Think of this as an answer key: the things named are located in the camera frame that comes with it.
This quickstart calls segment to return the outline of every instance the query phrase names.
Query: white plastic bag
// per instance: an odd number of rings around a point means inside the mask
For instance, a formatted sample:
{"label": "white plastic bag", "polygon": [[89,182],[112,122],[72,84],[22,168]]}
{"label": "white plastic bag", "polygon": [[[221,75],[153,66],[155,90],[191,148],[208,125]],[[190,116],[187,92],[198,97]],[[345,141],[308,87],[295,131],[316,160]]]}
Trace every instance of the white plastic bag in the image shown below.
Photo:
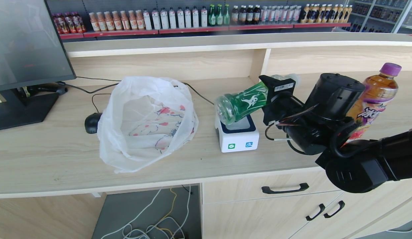
{"label": "white plastic bag", "polygon": [[198,123],[183,83],[125,77],[112,91],[98,122],[100,157],[116,167],[116,173],[136,172],[190,141]]}

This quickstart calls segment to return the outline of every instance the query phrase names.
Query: bottle cap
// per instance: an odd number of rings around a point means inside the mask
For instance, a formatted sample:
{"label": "bottle cap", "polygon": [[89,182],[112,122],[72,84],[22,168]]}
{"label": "bottle cap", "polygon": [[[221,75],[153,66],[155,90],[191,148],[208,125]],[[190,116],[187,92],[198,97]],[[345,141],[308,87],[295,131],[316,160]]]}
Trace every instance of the bottle cap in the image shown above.
{"label": "bottle cap", "polygon": [[402,67],[400,65],[387,62],[383,64],[382,68],[380,69],[380,72],[385,75],[397,76],[401,69]]}

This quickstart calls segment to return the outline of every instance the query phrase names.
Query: counter top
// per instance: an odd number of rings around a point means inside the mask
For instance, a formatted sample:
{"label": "counter top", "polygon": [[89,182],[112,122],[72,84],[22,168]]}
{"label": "counter top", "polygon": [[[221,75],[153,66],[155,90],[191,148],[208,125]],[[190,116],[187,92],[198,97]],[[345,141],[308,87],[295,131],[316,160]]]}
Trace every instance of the counter top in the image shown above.
{"label": "counter top", "polygon": [[412,36],[390,33],[302,32],[64,43],[69,57],[340,45],[412,46]]}
{"label": "counter top", "polygon": [[[364,79],[374,72],[346,73]],[[295,89],[300,100],[306,100],[319,74],[301,75]],[[399,94],[387,112],[379,116],[365,137],[380,138],[412,128],[412,72],[397,78]],[[224,93],[242,91],[253,82],[248,78],[226,78],[189,81],[205,97],[213,100]],[[87,87],[93,90],[96,86]],[[292,151],[285,141],[267,140],[263,132],[262,112],[253,114],[260,132],[255,151],[221,153],[214,129],[214,108],[191,92],[199,117],[199,128],[191,142],[154,164],[135,173],[115,174],[114,168],[99,158],[99,141],[87,134],[83,122],[94,112],[91,96],[69,89],[60,96],[43,123],[0,130],[0,198],[43,197],[92,192],[143,189],[212,180],[246,177],[247,174],[278,174],[293,170],[320,170],[317,156],[304,156]],[[94,98],[104,109],[108,95]],[[277,129],[270,136],[284,138]]]}

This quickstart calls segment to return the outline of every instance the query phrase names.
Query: drawer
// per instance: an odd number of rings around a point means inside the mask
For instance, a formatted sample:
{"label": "drawer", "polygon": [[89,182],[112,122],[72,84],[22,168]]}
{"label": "drawer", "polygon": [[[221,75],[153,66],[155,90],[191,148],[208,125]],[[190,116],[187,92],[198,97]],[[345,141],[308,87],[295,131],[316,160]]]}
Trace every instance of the drawer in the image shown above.
{"label": "drawer", "polygon": [[[296,190],[301,188],[300,184],[305,188],[307,184],[308,188],[304,191],[296,192]],[[266,194],[262,192],[263,186],[267,186],[275,192],[285,193]],[[237,180],[203,183],[203,204],[283,197],[332,190],[338,190],[338,188],[329,181],[324,170],[295,172],[267,177],[247,177]]]}

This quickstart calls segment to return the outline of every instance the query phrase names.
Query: drawer handle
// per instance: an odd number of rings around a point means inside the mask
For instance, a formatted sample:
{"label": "drawer handle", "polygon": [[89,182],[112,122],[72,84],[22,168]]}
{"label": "drawer handle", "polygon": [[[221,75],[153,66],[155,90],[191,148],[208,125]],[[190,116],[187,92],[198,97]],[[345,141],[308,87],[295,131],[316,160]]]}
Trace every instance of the drawer handle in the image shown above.
{"label": "drawer handle", "polygon": [[345,203],[343,201],[339,201],[339,209],[333,213],[332,215],[329,215],[327,213],[324,214],[325,218],[331,218],[332,216],[334,216],[336,213],[338,213],[343,207],[345,206]]}
{"label": "drawer handle", "polygon": [[289,191],[273,191],[270,189],[270,187],[263,186],[262,192],[265,194],[288,194],[288,193],[294,193],[294,192],[302,192],[302,191],[305,191],[306,189],[309,189],[308,183],[301,183],[299,184],[299,186],[300,186],[300,189],[289,190]]}
{"label": "drawer handle", "polygon": [[323,203],[320,204],[319,207],[320,207],[320,211],[319,211],[313,218],[311,218],[310,216],[306,216],[306,220],[307,220],[307,221],[312,221],[312,220],[314,220],[316,217],[318,217],[318,215],[320,215],[322,212],[324,212],[324,209],[326,208],[326,206],[324,206]]}

